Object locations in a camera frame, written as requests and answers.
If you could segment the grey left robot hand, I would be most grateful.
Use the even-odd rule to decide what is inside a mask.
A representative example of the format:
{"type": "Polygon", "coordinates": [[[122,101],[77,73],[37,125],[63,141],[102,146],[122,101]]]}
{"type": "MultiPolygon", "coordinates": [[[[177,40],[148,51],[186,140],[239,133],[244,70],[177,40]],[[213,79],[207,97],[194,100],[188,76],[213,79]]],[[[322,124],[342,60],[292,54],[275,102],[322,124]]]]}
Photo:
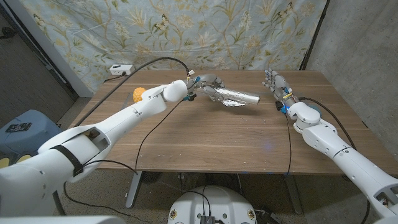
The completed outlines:
{"type": "Polygon", "coordinates": [[[222,97],[216,92],[217,88],[224,88],[225,85],[221,78],[215,74],[204,74],[197,77],[188,77],[185,81],[187,86],[187,96],[183,98],[184,101],[193,101],[197,96],[195,91],[200,89],[211,100],[221,101],[222,97]]]}

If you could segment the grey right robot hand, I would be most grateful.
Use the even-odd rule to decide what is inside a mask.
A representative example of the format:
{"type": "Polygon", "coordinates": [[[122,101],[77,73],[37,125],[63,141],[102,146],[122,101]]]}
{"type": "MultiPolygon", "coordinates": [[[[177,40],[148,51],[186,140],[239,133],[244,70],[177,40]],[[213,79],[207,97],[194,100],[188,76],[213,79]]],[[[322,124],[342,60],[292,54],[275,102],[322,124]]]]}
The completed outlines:
{"type": "Polygon", "coordinates": [[[285,78],[275,70],[265,70],[265,81],[262,83],[276,99],[278,110],[288,110],[299,99],[294,96],[290,85],[285,78]]]}

